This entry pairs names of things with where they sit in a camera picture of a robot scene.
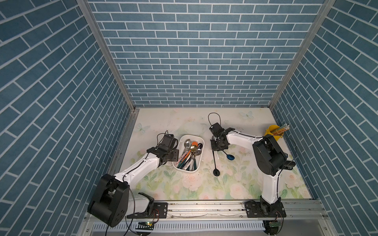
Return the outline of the blue green handled spoon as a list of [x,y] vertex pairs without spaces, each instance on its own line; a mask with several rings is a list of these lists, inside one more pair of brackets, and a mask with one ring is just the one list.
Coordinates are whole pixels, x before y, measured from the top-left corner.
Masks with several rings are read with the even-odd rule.
[[223,150],[222,152],[226,155],[226,158],[227,158],[228,160],[232,161],[232,160],[235,159],[235,157],[234,157],[233,155],[226,153],[224,150]]

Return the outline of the silver spoon hello kitty handle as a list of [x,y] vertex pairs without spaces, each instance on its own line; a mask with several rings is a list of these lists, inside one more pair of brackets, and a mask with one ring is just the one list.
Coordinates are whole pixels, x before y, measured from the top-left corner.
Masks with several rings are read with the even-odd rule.
[[202,148],[203,148],[203,144],[199,143],[196,152],[192,156],[192,160],[193,160],[193,162],[191,164],[191,170],[192,171],[195,171],[197,169],[196,157],[199,156],[199,155],[201,155]]

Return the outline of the silver spoon green marbled handle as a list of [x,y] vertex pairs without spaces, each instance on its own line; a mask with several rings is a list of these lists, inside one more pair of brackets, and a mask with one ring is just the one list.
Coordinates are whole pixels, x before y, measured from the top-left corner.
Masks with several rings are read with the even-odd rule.
[[178,165],[180,164],[180,162],[182,161],[182,159],[186,156],[186,154],[188,153],[190,147],[191,147],[191,140],[190,139],[187,139],[185,142],[184,142],[184,150],[183,150],[183,153],[181,154],[181,156],[179,157],[178,161],[175,163],[176,167],[178,167]]

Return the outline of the orange spoon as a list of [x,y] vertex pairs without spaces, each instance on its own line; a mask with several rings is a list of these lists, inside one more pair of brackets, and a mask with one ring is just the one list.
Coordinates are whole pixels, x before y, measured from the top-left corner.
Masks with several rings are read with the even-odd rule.
[[188,162],[190,160],[190,156],[196,152],[197,147],[198,147],[198,142],[197,141],[193,141],[192,145],[191,145],[191,147],[190,147],[190,149],[188,151],[188,153],[182,159],[182,161],[178,165],[178,168],[183,168],[185,166],[186,162]]

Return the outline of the white plastic storage box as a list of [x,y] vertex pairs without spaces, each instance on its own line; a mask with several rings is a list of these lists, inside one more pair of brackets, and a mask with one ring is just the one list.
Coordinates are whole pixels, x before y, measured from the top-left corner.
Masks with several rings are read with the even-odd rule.
[[185,173],[197,172],[202,159],[204,145],[205,141],[199,136],[182,136],[178,143],[179,158],[173,161],[173,167]]

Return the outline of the black spoon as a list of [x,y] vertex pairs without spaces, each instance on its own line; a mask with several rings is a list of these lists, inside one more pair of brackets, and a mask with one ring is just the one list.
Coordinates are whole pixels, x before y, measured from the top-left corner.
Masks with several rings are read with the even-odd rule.
[[216,159],[215,159],[215,152],[214,151],[212,151],[212,155],[213,155],[213,161],[214,161],[213,174],[214,174],[214,176],[219,177],[220,176],[220,171],[219,171],[219,169],[217,168],[217,165],[216,165]]

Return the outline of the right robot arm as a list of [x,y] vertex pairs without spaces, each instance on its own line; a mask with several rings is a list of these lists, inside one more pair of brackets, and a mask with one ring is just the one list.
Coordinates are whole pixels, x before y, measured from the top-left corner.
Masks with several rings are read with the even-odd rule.
[[256,137],[243,134],[234,128],[224,129],[219,123],[212,125],[210,131],[212,152],[224,151],[229,145],[238,145],[254,151],[256,163],[263,172],[263,188],[260,201],[255,208],[246,208],[248,217],[286,217],[281,198],[279,197],[279,175],[282,170],[292,170],[294,161],[287,160],[272,135]]

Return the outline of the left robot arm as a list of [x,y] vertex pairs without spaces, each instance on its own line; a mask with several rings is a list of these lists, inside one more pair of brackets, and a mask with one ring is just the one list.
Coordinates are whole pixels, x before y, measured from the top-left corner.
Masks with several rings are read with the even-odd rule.
[[178,149],[156,148],[147,150],[143,157],[129,168],[115,175],[105,174],[97,184],[87,212],[115,227],[125,218],[150,218],[153,215],[154,198],[131,189],[146,175],[167,162],[178,160]]

